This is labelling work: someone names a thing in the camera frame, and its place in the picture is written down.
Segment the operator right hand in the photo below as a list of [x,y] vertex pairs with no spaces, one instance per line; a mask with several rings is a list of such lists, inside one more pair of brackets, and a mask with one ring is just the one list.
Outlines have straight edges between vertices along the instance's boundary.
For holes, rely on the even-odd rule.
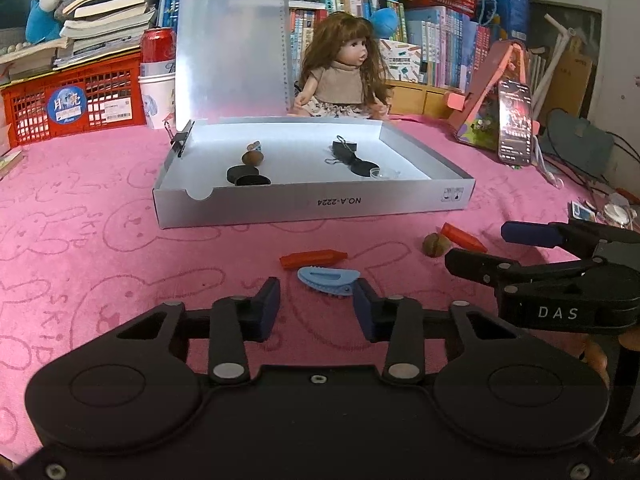
[[[627,330],[626,333],[618,336],[617,342],[620,345],[618,358],[622,355],[623,349],[630,350],[632,352],[639,352],[638,327]],[[602,346],[594,340],[593,336],[586,337],[582,362],[592,368],[600,376],[607,387],[611,385],[610,375],[608,374],[608,358],[612,355],[612,350],[606,352]]]

